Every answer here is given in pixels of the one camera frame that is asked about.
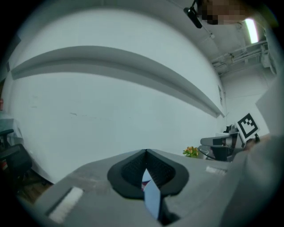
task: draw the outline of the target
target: ceiling light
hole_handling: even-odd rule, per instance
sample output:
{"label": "ceiling light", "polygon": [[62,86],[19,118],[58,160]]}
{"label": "ceiling light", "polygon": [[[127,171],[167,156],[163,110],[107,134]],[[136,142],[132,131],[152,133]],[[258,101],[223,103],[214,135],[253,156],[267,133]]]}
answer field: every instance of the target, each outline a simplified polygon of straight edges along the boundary
{"label": "ceiling light", "polygon": [[258,42],[258,36],[256,31],[256,25],[252,19],[246,19],[245,23],[248,27],[248,32],[250,36],[250,42],[251,43],[257,43]]}

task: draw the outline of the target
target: office chair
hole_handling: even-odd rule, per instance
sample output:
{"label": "office chair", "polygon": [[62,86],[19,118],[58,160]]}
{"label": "office chair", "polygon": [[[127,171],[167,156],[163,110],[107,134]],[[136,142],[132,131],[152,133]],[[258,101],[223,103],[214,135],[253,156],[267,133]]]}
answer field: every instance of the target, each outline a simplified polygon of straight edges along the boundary
{"label": "office chair", "polygon": [[28,198],[24,186],[37,183],[37,181],[23,182],[24,176],[28,176],[27,171],[32,168],[32,159],[22,144],[11,146],[7,141],[7,135],[13,133],[9,129],[0,132],[2,142],[0,143],[0,162],[7,182],[15,193],[22,191]]}
{"label": "office chair", "polygon": [[10,147],[10,144],[8,143],[8,134],[13,133],[13,129],[8,129],[5,131],[0,132],[0,137],[3,138],[3,142],[0,140],[0,151],[7,149]]}

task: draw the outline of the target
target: white ceiling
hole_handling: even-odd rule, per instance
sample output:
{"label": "white ceiling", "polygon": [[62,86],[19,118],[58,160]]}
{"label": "white ceiling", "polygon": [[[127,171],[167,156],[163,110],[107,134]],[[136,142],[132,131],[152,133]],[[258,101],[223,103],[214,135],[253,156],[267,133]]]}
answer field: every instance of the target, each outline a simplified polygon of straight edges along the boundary
{"label": "white ceiling", "polygon": [[[70,10],[97,6],[121,7],[140,11],[167,22],[187,36],[208,60],[214,63],[213,65],[219,74],[225,74],[232,70],[231,56],[235,54],[247,54],[250,51],[254,51],[256,48],[260,48],[259,45],[250,47],[249,50],[244,48],[250,44],[247,28],[244,23],[209,25],[206,22],[202,22],[203,28],[196,28],[183,12],[183,8],[190,7],[192,3],[193,0],[53,0],[52,14],[41,14],[40,16],[42,18],[37,17],[37,21],[41,22],[38,26],[42,28],[43,21],[50,21],[56,17],[63,16],[70,12]],[[259,62],[258,55],[254,58],[257,59],[253,61],[250,60],[251,64]],[[234,64],[233,69],[243,67],[243,64],[247,65],[248,63],[248,60],[244,63],[239,62],[238,64]]]}

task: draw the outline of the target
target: black plastic piece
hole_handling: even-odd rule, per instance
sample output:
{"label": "black plastic piece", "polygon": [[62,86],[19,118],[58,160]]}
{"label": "black plastic piece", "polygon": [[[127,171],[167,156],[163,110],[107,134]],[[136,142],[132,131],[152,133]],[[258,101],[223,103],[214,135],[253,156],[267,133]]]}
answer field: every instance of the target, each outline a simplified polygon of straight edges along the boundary
{"label": "black plastic piece", "polygon": [[143,174],[146,170],[146,150],[114,164],[107,173],[107,179],[113,189],[129,199],[144,199],[141,190]]}
{"label": "black plastic piece", "polygon": [[9,62],[7,62],[7,64],[6,64],[6,69],[7,69],[7,72],[10,72],[10,65],[9,65]]}
{"label": "black plastic piece", "polygon": [[202,24],[200,23],[200,21],[197,18],[197,13],[194,9],[194,7],[190,7],[190,8],[184,8],[183,12],[185,12],[185,14],[191,19],[191,21],[194,23],[194,25],[197,28],[202,28]]}
{"label": "black plastic piece", "polygon": [[223,145],[224,138],[213,139],[213,145]]}
{"label": "black plastic piece", "polygon": [[6,160],[14,178],[23,176],[32,167],[32,159],[22,144],[16,144],[0,152],[0,160]]}
{"label": "black plastic piece", "polygon": [[211,147],[211,149],[217,161],[228,161],[227,157],[232,153],[228,147]]}
{"label": "black plastic piece", "polygon": [[114,164],[107,173],[113,189],[129,199],[144,199],[141,190],[143,174],[149,171],[153,181],[160,189],[161,198],[177,195],[186,185],[187,169],[151,149],[140,152]]}
{"label": "black plastic piece", "polygon": [[255,134],[255,140],[256,140],[256,143],[259,143],[260,142],[260,139],[259,139],[259,137],[258,137],[258,134]]}
{"label": "black plastic piece", "polygon": [[13,129],[8,129],[8,130],[5,130],[5,131],[2,131],[2,132],[0,132],[0,137],[2,137],[2,136],[7,136],[8,134],[10,134],[10,133],[13,133],[14,132],[14,130]]}
{"label": "black plastic piece", "polygon": [[160,189],[161,196],[173,196],[180,193],[189,179],[187,169],[151,149],[147,149],[147,170]]}
{"label": "black plastic piece", "polygon": [[223,133],[229,133],[230,127],[226,126],[226,131],[224,131]]}
{"label": "black plastic piece", "polygon": [[165,203],[164,199],[161,199],[161,203],[160,203],[160,211],[159,211],[159,215],[158,215],[158,221],[163,225],[169,225],[175,221],[178,221],[180,219],[180,217],[174,213],[171,213],[168,210],[168,207]]}

